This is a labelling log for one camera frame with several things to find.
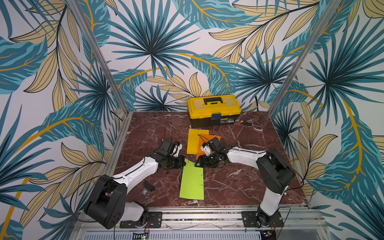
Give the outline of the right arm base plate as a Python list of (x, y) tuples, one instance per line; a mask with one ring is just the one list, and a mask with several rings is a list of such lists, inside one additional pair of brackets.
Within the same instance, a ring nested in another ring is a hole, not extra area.
[(241, 215), (245, 228), (274, 228), (284, 226), (284, 221), (279, 211), (275, 212), (272, 216), (260, 210), (244, 211), (241, 212)]

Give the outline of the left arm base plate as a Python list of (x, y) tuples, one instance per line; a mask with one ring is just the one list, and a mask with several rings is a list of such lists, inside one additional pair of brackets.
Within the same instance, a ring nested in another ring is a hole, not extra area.
[(163, 220), (162, 212), (147, 212), (138, 221), (121, 221), (121, 229), (160, 229)]

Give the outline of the yellow paper sheet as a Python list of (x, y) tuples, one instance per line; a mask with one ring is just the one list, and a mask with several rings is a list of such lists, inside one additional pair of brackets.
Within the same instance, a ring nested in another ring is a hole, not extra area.
[(198, 130), (198, 129), (189, 129), (188, 134), (188, 145), (187, 145), (187, 154), (196, 155), (199, 150), (199, 141), (201, 134), (209, 134), (209, 130)]

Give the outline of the orange paper sheet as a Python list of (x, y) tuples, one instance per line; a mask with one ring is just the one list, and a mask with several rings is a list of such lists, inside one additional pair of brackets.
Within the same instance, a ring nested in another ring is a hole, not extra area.
[(213, 138), (218, 138), (218, 140), (221, 140), (220, 136), (213, 136), (213, 135), (207, 135), (207, 134), (201, 134), (201, 137), (199, 137), (199, 143), (198, 143), (198, 151), (197, 151), (197, 156), (196, 160), (199, 158), (199, 156), (205, 155), (205, 152), (201, 149), (203, 146), (203, 143), (207, 143)]

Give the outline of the green paper sheet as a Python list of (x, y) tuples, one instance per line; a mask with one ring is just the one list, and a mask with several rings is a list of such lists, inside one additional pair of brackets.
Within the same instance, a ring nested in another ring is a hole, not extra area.
[(204, 169), (195, 167), (195, 163), (185, 160), (183, 168), (180, 198), (204, 200)]

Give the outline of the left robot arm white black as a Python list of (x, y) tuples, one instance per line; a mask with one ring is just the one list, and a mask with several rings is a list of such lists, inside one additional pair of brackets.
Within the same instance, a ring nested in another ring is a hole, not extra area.
[(178, 141), (163, 140), (153, 152), (146, 154), (133, 167), (112, 177), (101, 176), (91, 192), (84, 213), (106, 229), (115, 227), (122, 217), (137, 227), (149, 223), (148, 208), (138, 203), (127, 203), (128, 193), (159, 169), (181, 169), (186, 165), (180, 155), (183, 145)]

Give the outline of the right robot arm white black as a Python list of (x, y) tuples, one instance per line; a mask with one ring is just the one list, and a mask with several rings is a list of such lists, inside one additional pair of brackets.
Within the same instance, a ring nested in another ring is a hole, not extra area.
[(253, 221), (259, 227), (276, 224), (284, 193), (295, 178), (295, 171), (276, 150), (252, 151), (238, 147), (224, 147), (218, 138), (203, 143), (196, 167), (216, 168), (219, 163), (242, 164), (257, 169), (266, 185), (264, 198)]

